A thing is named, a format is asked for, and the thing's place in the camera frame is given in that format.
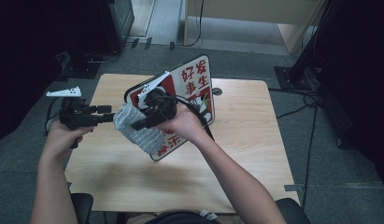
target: chair armrest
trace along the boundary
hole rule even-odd
[[[302,207],[294,199],[280,199],[276,201],[276,204],[287,223],[311,224]]]
[[[92,195],[87,193],[72,193],[70,196],[78,218],[78,224],[89,223],[93,203]]]

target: person's right hand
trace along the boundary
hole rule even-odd
[[[177,114],[173,119],[161,123],[155,128],[174,131],[177,135],[188,139],[192,143],[201,134],[206,134],[197,116],[187,106],[182,104],[177,104]]]

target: wooden table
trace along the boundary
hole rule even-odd
[[[124,93],[150,76],[103,75],[91,105],[112,105],[117,112]],[[223,94],[214,97],[216,142],[258,178],[275,200],[299,201],[293,185],[267,86],[262,81],[213,79]],[[72,192],[90,193],[93,211],[158,212],[205,209],[234,213],[199,150],[187,142],[154,162],[130,143],[113,123],[98,125],[72,153],[65,171]]]

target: human hand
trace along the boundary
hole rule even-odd
[[[192,143],[201,134],[206,134],[199,118],[187,106],[182,104],[177,104],[177,114],[173,119],[161,123],[155,128],[174,131],[177,135],[188,139]]]
[[[49,160],[62,160],[67,155],[67,150],[75,141],[78,143],[83,139],[83,134],[93,131],[92,127],[81,127],[70,130],[59,120],[55,120],[50,127],[49,135],[43,149],[42,157]]]

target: black cable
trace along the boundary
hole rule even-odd
[[[208,124],[206,122],[206,119],[203,116],[201,116],[200,112],[197,111],[195,106],[193,106],[192,104],[190,104],[188,102],[183,102],[182,100],[179,100],[179,99],[178,99],[178,102],[180,102],[180,103],[184,104],[185,106],[187,106],[191,110],[191,112],[193,112],[197,116],[197,118],[200,119],[200,122],[202,123],[203,128],[206,130],[206,133],[212,138],[212,140],[215,141],[214,136],[212,135],[212,132],[209,129],[209,126],[208,126]]]
[[[204,0],[201,2],[201,8],[200,8],[200,21],[199,21],[199,34],[197,36],[197,39],[194,41],[194,43],[190,44],[190,45],[184,45],[183,47],[192,47],[194,46],[198,40],[200,40],[200,37],[201,37],[201,30],[202,30],[202,27],[201,27],[201,19],[203,18],[203,9],[204,9]]]
[[[292,115],[292,114],[297,113],[297,112],[299,112],[299,111],[301,111],[301,110],[303,110],[303,109],[305,109],[307,107],[315,107],[314,108],[314,117],[313,117],[313,127],[311,129],[310,140],[309,140],[309,143],[308,143],[307,162],[306,162],[306,178],[305,178],[304,191],[303,191],[303,199],[302,199],[302,205],[301,205],[302,209],[305,210],[305,208],[306,208],[306,198],[307,198],[307,188],[308,188],[308,178],[309,178],[309,170],[310,170],[311,148],[312,148],[312,144],[313,144],[314,132],[315,132],[315,127],[316,127],[317,110],[318,110],[318,107],[320,106],[320,99],[316,99],[315,98],[315,97],[318,97],[318,93],[316,91],[299,92],[299,91],[283,91],[283,90],[279,90],[279,89],[271,89],[271,91],[282,91],[282,92],[293,93],[293,94],[300,94],[300,93],[302,93],[304,95],[303,96],[303,103],[305,105],[303,105],[302,107],[300,107],[300,108],[298,108],[298,109],[296,109],[294,111],[282,114],[282,115],[278,116],[277,119],[283,118],[285,116]],[[309,103],[307,101],[308,98],[312,99],[313,103]]]
[[[87,60],[87,63],[110,63],[113,60],[115,60],[118,56],[119,56],[119,52],[117,51],[116,55],[113,58],[109,59],[109,60],[106,60],[106,61],[88,61]]]
[[[312,148],[312,145],[313,145],[313,137],[314,137],[315,126],[316,126],[318,106],[319,106],[319,104],[315,105],[314,118],[313,118],[313,127],[311,129],[310,141],[309,141],[309,144],[308,144],[307,162],[306,162],[306,179],[305,179],[304,192],[303,192],[303,201],[302,201],[302,209],[303,210],[305,210],[305,208],[306,208],[308,176],[309,176],[309,170],[310,170],[311,148]]]
[[[284,114],[278,116],[277,119],[281,119],[281,118],[283,118],[283,117],[286,117],[286,116],[295,114],[295,113],[297,113],[297,112],[299,112],[299,111],[301,111],[301,110],[303,110],[303,109],[306,109],[307,107],[312,107],[312,106],[316,106],[316,105],[318,105],[318,104],[319,104],[319,99],[314,98],[315,96],[318,96],[318,94],[317,94],[315,91],[309,91],[309,92],[305,92],[305,93],[303,93],[303,103],[304,103],[305,105],[299,107],[299,108],[296,109],[296,110],[293,110],[293,111],[284,113]],[[312,101],[313,101],[313,103],[309,103],[309,102],[307,101],[307,97],[311,98]]]
[[[311,67],[307,67],[305,73],[307,74],[310,83],[313,84],[316,88],[318,88],[320,86],[320,83],[317,81],[317,74],[315,74],[312,69],[313,68]]]
[[[104,224],[107,224],[107,212],[104,212]]]
[[[47,110],[47,115],[46,115],[46,122],[44,124],[44,130],[46,132],[46,135],[49,133],[49,131],[47,130],[47,124],[49,123],[49,120],[55,118],[56,116],[58,115],[54,115],[54,116],[51,116],[51,110],[52,110],[52,106],[54,105],[54,103],[58,100],[59,97],[54,97],[51,102],[50,102],[50,105],[49,105],[49,109]]]
[[[297,112],[299,112],[299,111],[301,111],[301,110],[303,110],[303,109],[305,109],[305,108],[307,108],[307,107],[308,107],[308,105],[304,105],[304,106],[302,106],[302,107],[300,107],[300,108],[298,108],[298,109],[296,109],[296,110],[293,110],[293,111],[291,111],[291,112],[287,112],[287,113],[285,113],[285,114],[282,114],[282,115],[278,116],[277,119],[280,119],[280,118],[283,118],[283,117],[286,117],[286,116],[295,114],[295,113],[297,113]]]
[[[275,89],[275,88],[268,88],[268,90],[269,91],[278,91],[278,92],[297,94],[297,95],[305,95],[306,94],[304,91],[291,91],[291,90],[282,90],[282,89]]]

